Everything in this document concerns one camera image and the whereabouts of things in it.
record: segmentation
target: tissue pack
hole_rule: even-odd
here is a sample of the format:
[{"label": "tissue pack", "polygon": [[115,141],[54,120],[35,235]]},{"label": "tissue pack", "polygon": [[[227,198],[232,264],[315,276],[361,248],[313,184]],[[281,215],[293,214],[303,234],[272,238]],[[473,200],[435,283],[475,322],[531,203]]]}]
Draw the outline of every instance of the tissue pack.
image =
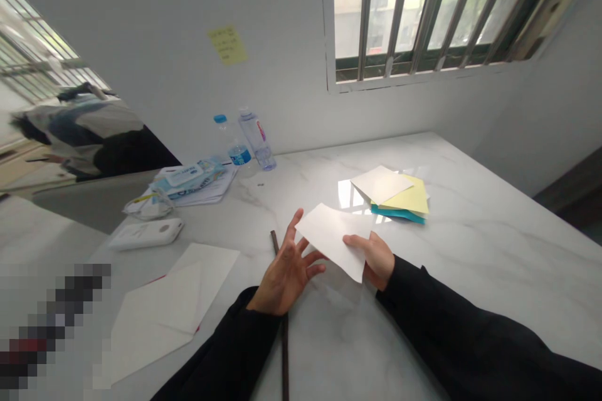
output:
[{"label": "tissue pack", "polygon": [[197,164],[158,175],[150,188],[154,192],[164,193],[173,201],[205,188],[225,171],[226,168],[216,160],[201,160]]}]

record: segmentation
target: bottle label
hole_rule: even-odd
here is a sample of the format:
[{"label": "bottle label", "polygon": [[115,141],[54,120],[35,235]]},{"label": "bottle label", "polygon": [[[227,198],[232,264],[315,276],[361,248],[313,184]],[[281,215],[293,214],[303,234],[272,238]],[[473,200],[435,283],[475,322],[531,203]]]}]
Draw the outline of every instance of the bottle label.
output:
[{"label": "bottle label", "polygon": [[241,166],[251,161],[251,153],[246,149],[242,154],[230,155],[230,160],[232,160],[236,166]]},{"label": "bottle label", "polygon": [[265,132],[261,128],[261,124],[257,121],[257,128],[259,128],[259,132],[261,133],[261,137],[263,138],[263,142],[265,142]]}]

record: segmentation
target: water bottle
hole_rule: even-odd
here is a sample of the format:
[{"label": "water bottle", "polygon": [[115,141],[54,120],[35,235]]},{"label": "water bottle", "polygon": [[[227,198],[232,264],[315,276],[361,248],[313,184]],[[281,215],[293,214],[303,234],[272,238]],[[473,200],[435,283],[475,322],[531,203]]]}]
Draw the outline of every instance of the water bottle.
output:
[{"label": "water bottle", "polygon": [[214,122],[218,125],[221,135],[221,141],[227,145],[227,152],[230,160],[238,166],[239,170],[249,169],[251,167],[251,153],[244,144],[238,142],[232,126],[228,124],[228,119],[224,115],[217,115],[213,117]]},{"label": "water bottle", "polygon": [[274,169],[276,167],[276,160],[274,160],[272,150],[265,138],[265,132],[261,124],[259,124],[257,115],[249,111],[247,107],[239,108],[238,112],[240,113],[238,122],[245,133],[246,139],[248,139],[249,144],[253,148],[259,166],[263,170]]}]

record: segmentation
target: yellow sticky note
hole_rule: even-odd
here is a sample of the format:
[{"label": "yellow sticky note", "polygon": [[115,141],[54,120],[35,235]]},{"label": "yellow sticky note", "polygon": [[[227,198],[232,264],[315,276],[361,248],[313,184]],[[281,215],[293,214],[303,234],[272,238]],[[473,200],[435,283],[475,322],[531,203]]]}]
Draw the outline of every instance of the yellow sticky note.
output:
[{"label": "yellow sticky note", "polygon": [[248,59],[245,46],[233,26],[211,30],[207,35],[226,66]]},{"label": "yellow sticky note", "polygon": [[400,192],[396,196],[393,196],[378,207],[386,210],[404,209],[411,210],[412,212],[427,214],[428,204],[426,203],[425,183],[416,177],[410,177],[406,174],[402,175],[414,183],[414,186]]}]

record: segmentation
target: dark stick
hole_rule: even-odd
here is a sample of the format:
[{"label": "dark stick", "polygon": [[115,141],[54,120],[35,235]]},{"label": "dark stick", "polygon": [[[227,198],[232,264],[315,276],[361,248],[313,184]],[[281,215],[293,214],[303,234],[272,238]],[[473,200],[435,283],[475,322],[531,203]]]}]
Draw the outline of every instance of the dark stick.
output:
[{"label": "dark stick", "polygon": [[[274,245],[274,253],[278,255],[278,239],[276,232],[270,232],[272,235],[272,244]],[[288,313],[284,315],[282,320],[282,400],[288,401]]]}]

